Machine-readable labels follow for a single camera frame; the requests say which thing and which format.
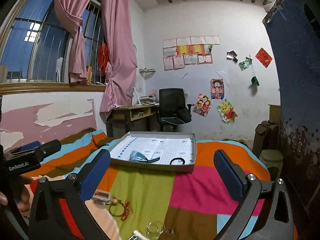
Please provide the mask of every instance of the stool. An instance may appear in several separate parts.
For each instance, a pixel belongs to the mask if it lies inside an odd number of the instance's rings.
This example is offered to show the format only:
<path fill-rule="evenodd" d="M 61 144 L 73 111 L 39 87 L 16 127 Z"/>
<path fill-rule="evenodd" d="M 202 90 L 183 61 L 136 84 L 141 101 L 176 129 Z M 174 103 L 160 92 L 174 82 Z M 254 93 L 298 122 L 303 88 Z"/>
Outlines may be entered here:
<path fill-rule="evenodd" d="M 260 161 L 267 167 L 274 181 L 280 177 L 283 165 L 283 156 L 278 150 L 263 150 L 259 157 Z"/>

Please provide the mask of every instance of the colorful bedspread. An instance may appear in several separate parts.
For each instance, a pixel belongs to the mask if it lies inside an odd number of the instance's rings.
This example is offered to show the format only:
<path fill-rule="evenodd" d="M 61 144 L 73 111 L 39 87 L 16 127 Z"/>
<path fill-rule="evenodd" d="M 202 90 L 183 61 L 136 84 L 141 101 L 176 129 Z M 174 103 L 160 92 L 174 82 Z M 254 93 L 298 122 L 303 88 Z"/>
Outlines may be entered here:
<path fill-rule="evenodd" d="M 87 133 L 74 143 L 63 145 L 60 152 L 46 158 L 39 170 L 28 175 L 56 177 L 78 172 L 102 145 L 109 149 L 119 142 L 112 139 L 101 130 Z M 98 189 L 130 202 L 127 220 L 116 218 L 122 239 L 128 239 L 134 230 L 145 233 L 150 222 L 161 221 L 166 229 L 175 232 L 173 238 L 163 236 L 162 239 L 212 240 L 238 205 L 213 165 L 213 154 L 218 149 L 223 149 L 245 172 L 270 180 L 269 172 L 250 150 L 233 141 L 198 141 L 195 169 L 190 174 L 110 166 Z M 251 232 L 261 206 L 259 201 L 242 237 Z M 112 211 L 122 212 L 120 205 Z"/>

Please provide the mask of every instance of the window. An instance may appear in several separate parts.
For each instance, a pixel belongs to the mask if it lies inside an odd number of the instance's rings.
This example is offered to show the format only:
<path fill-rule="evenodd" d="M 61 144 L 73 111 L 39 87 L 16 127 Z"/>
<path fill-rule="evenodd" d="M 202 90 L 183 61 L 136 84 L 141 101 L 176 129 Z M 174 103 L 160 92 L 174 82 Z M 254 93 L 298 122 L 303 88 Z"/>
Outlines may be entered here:
<path fill-rule="evenodd" d="M 82 18 L 86 65 L 92 84 L 105 84 L 98 71 L 97 53 L 104 39 L 100 0 L 91 0 Z M 68 83 L 68 53 L 72 37 L 55 15 L 54 0 L 26 0 L 15 15 L 7 40 L 0 42 L 0 65 L 7 66 L 6 82 Z"/>

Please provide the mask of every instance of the wooden desk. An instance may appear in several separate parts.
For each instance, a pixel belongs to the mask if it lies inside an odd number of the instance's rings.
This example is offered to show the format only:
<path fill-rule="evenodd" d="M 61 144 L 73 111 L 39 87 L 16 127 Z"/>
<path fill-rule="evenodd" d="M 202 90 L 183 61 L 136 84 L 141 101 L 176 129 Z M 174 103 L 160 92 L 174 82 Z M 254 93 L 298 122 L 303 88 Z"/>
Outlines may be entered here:
<path fill-rule="evenodd" d="M 147 118 L 147 131 L 150 131 L 150 117 L 156 115 L 158 119 L 157 105 L 143 105 L 143 106 L 123 106 L 114 108 L 107 119 L 107 135 L 113 137 L 113 123 L 122 123 L 125 126 L 125 132 L 129 132 L 134 121 L 142 118 Z M 143 116 L 133 117 L 135 114 L 143 112 Z"/>

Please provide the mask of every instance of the black hair tie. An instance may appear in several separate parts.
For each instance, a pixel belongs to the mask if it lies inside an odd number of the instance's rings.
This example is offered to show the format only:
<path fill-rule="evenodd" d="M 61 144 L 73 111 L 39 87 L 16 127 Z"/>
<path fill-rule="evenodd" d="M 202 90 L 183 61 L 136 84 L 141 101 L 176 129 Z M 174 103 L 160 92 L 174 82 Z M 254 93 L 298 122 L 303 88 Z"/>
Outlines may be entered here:
<path fill-rule="evenodd" d="M 180 160 L 180 161 L 182 161 L 182 165 L 184 165 L 184 164 L 186 163 L 185 160 L 182 159 L 182 158 L 174 158 L 174 159 L 172 159 L 172 160 L 170 161 L 170 165 L 172 165 L 173 161 L 175 161 L 175 160 Z"/>

